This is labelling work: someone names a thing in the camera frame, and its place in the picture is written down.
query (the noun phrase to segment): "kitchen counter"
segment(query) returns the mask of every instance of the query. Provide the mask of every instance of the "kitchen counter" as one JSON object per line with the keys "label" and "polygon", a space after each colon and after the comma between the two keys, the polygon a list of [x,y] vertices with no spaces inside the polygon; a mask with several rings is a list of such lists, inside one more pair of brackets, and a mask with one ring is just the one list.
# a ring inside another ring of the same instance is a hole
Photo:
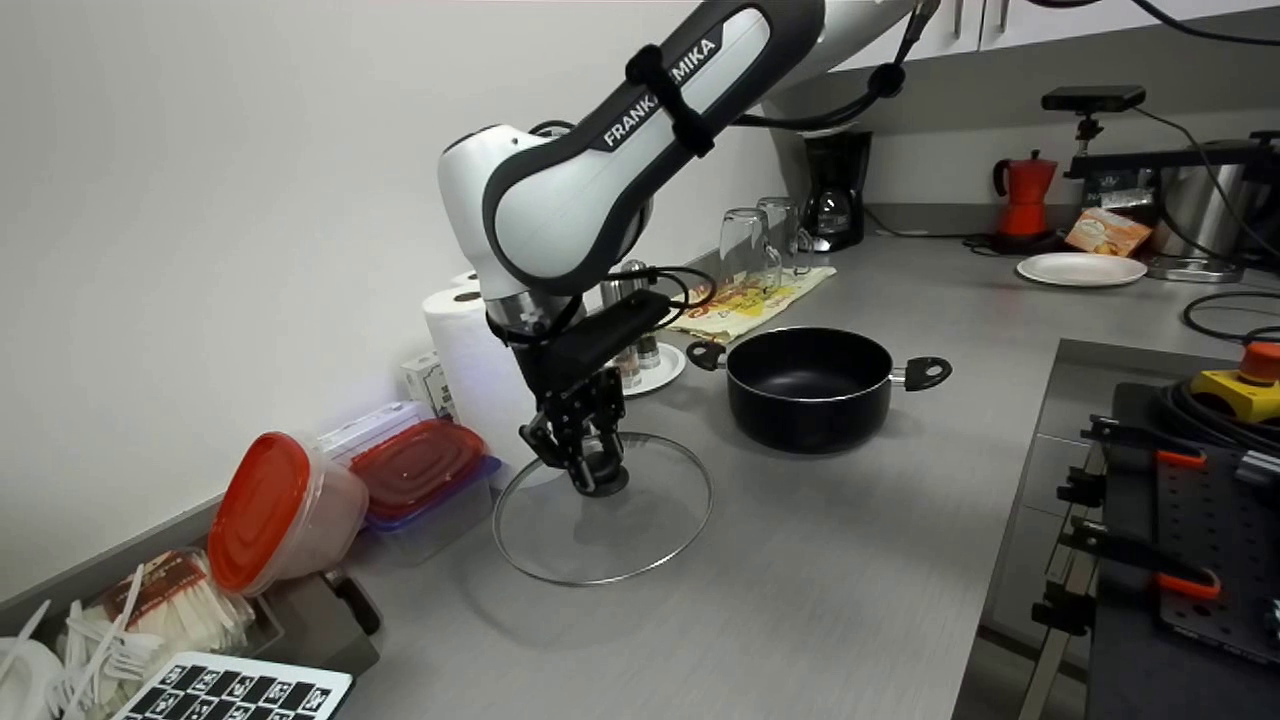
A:
{"label": "kitchen counter", "polygon": [[384,611],[384,660],[350,716],[944,720],[1060,340],[1237,351],[1182,324],[1206,285],[1037,290],[953,240],[870,240],[831,263],[775,328],[853,328],[895,361],[948,357],[957,377],[895,393],[853,451],[786,456],[731,426],[724,377],[685,372],[629,404],[629,427],[709,465],[702,544],[619,589],[523,582],[489,528],[443,552],[369,552],[351,574]]}

